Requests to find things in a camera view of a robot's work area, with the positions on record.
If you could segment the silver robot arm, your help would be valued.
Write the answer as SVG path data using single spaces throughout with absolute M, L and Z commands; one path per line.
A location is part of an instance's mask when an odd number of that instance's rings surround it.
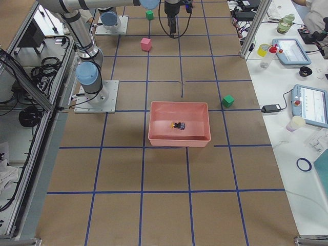
M 108 13 L 113 7 L 125 6 L 143 6 L 153 10 L 160 1 L 38 1 L 38 3 L 59 15 L 67 25 L 81 58 L 81 64 L 76 68 L 76 77 L 84 89 L 85 102 L 97 105 L 106 101 L 109 95 L 101 77 L 103 53 L 87 31 L 81 10 L 104 8 Z
M 146 11 L 147 20 L 154 19 L 153 9 L 160 8 L 161 1 L 137 1 Z M 188 10 L 192 9 L 192 4 L 188 1 L 164 1 L 164 11 L 167 15 L 167 25 L 169 32 L 167 36 L 174 38 L 176 33 L 176 17 L 180 12 L 181 6 L 187 6 Z M 98 10 L 100 17 L 96 24 L 95 34 L 97 35 L 125 35 L 129 17 L 127 15 L 118 15 L 115 7 L 107 7 Z

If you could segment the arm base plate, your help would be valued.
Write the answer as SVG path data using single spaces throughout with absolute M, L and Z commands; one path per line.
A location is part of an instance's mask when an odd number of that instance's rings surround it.
M 79 93 L 84 95 L 77 98 L 77 106 L 74 107 L 75 113 L 115 113 L 119 81 L 103 80 L 102 90 L 93 98 L 86 94 L 82 86 Z
M 119 25 L 106 28 L 105 26 L 100 25 L 103 22 L 99 17 L 99 19 L 98 19 L 99 26 L 96 27 L 96 30 L 95 30 L 94 34 L 98 35 L 98 36 L 126 35 L 128 20 L 129 20 L 129 17 L 127 15 L 119 15 L 118 16 Z

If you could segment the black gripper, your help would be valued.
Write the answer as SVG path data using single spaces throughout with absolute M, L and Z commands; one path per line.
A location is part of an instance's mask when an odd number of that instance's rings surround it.
M 180 0 L 164 0 L 165 13 L 168 17 L 169 35 L 176 33 L 176 16 L 180 12 Z

